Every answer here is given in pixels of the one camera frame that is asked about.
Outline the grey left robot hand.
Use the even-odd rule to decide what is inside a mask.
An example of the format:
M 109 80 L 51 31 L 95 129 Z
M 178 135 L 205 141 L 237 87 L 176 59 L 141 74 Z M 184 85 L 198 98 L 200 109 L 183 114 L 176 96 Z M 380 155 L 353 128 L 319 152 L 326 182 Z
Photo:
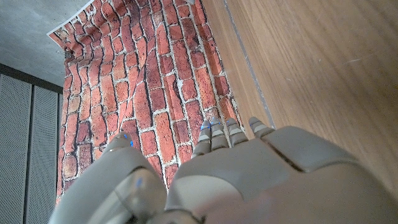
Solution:
M 351 154 L 257 118 L 203 122 L 166 187 L 121 132 L 67 190 L 50 223 L 396 223 L 397 200 Z

